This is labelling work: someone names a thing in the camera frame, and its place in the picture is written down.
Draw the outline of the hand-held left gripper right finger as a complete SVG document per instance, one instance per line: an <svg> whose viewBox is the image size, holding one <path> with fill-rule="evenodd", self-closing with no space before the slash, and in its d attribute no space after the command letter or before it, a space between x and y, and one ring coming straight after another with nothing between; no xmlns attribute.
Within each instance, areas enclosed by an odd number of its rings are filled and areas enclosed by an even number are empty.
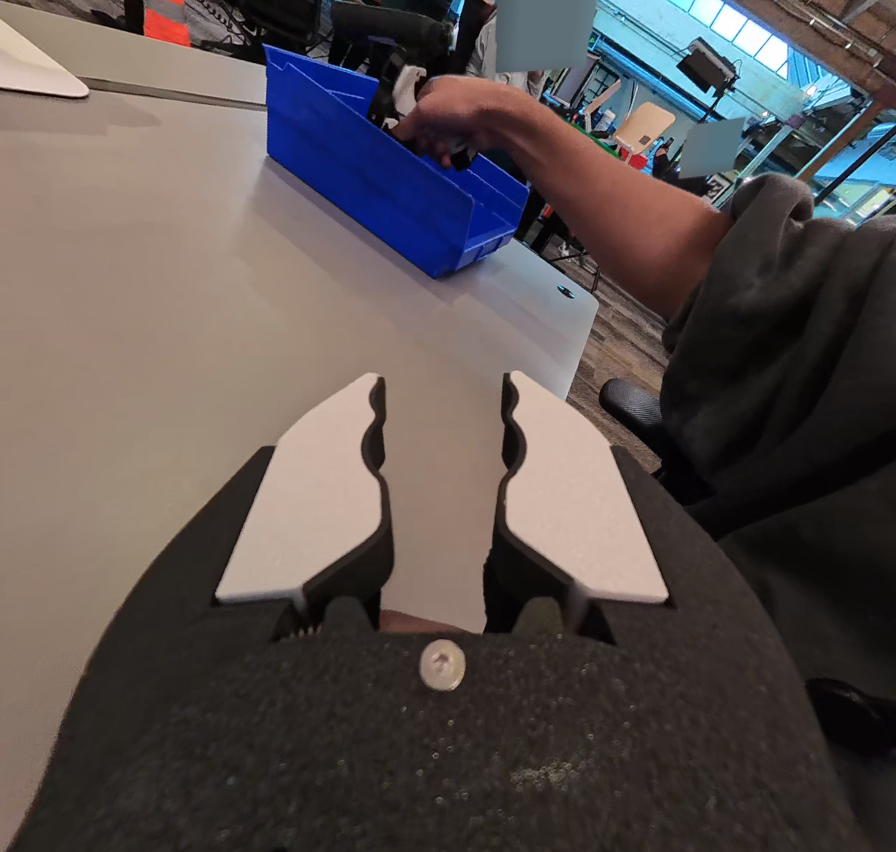
<svg viewBox="0 0 896 852"><path fill-rule="evenodd" d="M663 605L666 582L607 438L521 371L503 378L505 474L490 562L525 603Z"/></svg>

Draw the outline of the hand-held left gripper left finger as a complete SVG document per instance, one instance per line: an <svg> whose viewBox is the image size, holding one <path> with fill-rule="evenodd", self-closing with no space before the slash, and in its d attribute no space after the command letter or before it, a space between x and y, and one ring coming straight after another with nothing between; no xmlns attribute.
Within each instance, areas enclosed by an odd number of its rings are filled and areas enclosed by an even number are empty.
<svg viewBox="0 0 896 852"><path fill-rule="evenodd" d="M360 376L278 440L215 591L220 604L366 600L394 563L385 379Z"/></svg>

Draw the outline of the blue plastic bin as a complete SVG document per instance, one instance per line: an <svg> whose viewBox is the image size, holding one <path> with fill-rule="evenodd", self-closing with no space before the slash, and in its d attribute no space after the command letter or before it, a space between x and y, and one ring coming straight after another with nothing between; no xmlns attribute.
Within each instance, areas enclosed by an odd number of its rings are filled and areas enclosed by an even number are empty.
<svg viewBox="0 0 896 852"><path fill-rule="evenodd" d="M476 155L421 158L367 119L377 82L265 46L267 153L432 279L508 244L528 189Z"/></svg>

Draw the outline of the person's right forearm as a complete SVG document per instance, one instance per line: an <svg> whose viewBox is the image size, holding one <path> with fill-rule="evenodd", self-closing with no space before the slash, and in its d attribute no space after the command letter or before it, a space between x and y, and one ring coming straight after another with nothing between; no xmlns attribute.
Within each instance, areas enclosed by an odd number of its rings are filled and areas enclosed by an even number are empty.
<svg viewBox="0 0 896 852"><path fill-rule="evenodd" d="M674 316L733 219L613 158L526 98L507 130L508 153L602 272L658 316Z"/></svg>

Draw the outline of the person's right hand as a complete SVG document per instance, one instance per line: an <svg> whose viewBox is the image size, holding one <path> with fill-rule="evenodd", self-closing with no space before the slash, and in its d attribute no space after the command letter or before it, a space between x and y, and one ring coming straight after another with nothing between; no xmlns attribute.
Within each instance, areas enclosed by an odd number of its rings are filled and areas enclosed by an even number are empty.
<svg viewBox="0 0 896 852"><path fill-rule="evenodd" d="M449 75L432 79L416 107L400 119L394 137L442 168L459 152L523 151L541 119L553 115L524 91L484 79Z"/></svg>

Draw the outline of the person's black chair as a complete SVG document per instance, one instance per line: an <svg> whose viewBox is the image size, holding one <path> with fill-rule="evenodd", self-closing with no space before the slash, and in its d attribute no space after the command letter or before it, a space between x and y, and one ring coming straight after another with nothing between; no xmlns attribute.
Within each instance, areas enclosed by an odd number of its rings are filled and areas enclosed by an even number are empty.
<svg viewBox="0 0 896 852"><path fill-rule="evenodd" d="M659 399L624 379L610 379L599 391L599 404L658 458L653 476L682 506L707 498L711 489L698 476L663 422Z"/></svg>

